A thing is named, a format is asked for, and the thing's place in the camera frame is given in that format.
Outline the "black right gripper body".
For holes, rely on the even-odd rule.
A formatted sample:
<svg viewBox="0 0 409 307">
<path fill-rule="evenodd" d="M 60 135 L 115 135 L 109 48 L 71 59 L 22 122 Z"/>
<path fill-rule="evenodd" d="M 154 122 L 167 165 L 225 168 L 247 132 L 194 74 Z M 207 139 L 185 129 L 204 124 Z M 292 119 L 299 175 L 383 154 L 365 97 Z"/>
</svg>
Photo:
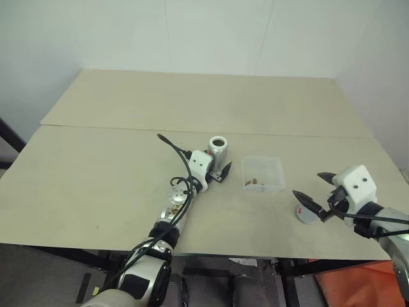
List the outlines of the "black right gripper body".
<svg viewBox="0 0 409 307">
<path fill-rule="evenodd" d="M 344 219 L 348 211 L 348 200 L 346 197 L 347 193 L 343 187 L 338 187 L 333 190 L 327 200 L 329 210 L 323 212 L 323 215 L 320 217 L 321 221 L 326 222 L 334 216 Z"/>
</svg>

